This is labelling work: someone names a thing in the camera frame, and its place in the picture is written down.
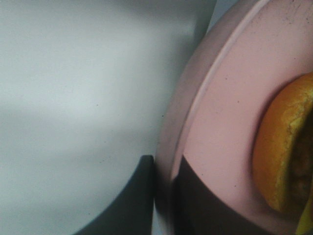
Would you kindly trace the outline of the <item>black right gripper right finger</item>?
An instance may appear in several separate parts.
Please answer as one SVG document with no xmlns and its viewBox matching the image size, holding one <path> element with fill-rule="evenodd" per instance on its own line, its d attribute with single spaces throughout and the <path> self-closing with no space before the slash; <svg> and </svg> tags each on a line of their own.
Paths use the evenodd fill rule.
<svg viewBox="0 0 313 235">
<path fill-rule="evenodd" d="M 239 215 L 200 180 L 183 157 L 174 181 L 176 235 L 268 235 L 269 232 Z"/>
</svg>

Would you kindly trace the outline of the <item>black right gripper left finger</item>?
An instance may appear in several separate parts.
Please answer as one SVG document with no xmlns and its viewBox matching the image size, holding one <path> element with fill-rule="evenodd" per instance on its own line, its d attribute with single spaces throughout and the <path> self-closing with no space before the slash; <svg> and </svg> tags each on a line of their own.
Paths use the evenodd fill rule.
<svg viewBox="0 0 313 235">
<path fill-rule="evenodd" d="M 77 235 L 150 235 L 154 210 L 155 166 L 141 156 L 130 180 L 115 200 Z"/>
</svg>

